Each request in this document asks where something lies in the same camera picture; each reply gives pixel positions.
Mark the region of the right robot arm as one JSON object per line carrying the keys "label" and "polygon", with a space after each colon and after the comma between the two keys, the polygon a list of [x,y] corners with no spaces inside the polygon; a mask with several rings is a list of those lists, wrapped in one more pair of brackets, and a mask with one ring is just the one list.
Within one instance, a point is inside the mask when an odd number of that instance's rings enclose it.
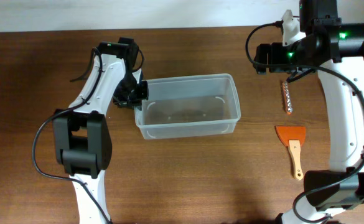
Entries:
{"label": "right robot arm", "polygon": [[294,82],[317,73],[330,129],[327,170],[310,170],[304,191],[277,223],[330,223],[364,204],[364,24],[276,21],[286,42],[261,44],[250,58],[258,74],[287,73]]}

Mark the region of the clear plastic container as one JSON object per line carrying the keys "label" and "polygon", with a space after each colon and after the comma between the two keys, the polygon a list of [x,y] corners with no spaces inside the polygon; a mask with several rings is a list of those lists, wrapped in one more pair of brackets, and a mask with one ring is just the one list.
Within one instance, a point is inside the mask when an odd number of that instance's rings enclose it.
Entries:
{"label": "clear plastic container", "polygon": [[149,97],[134,111],[144,139],[230,134],[241,118],[230,74],[158,78],[147,83]]}

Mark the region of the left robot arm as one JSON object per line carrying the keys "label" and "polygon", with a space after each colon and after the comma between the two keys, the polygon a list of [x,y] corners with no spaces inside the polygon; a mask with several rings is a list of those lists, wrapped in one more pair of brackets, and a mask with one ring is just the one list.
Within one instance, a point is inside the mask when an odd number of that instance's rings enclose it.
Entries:
{"label": "left robot arm", "polygon": [[110,104],[140,109],[149,96],[142,70],[136,67],[142,55],[134,39],[101,42],[93,48],[85,86],[68,112],[58,112],[52,121],[55,155],[73,183],[80,223],[111,223],[106,208],[105,171],[112,156],[106,122]]}

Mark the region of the orange screwdriver bit holder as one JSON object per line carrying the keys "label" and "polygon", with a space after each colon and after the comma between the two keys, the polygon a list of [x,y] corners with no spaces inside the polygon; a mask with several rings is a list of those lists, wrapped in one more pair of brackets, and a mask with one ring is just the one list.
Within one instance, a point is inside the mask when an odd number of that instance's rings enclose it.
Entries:
{"label": "orange screwdriver bit holder", "polygon": [[282,93],[283,93],[283,97],[284,97],[284,109],[287,114],[292,114],[293,107],[292,107],[292,103],[291,103],[291,96],[290,96],[289,89],[288,89],[288,82],[282,83]]}

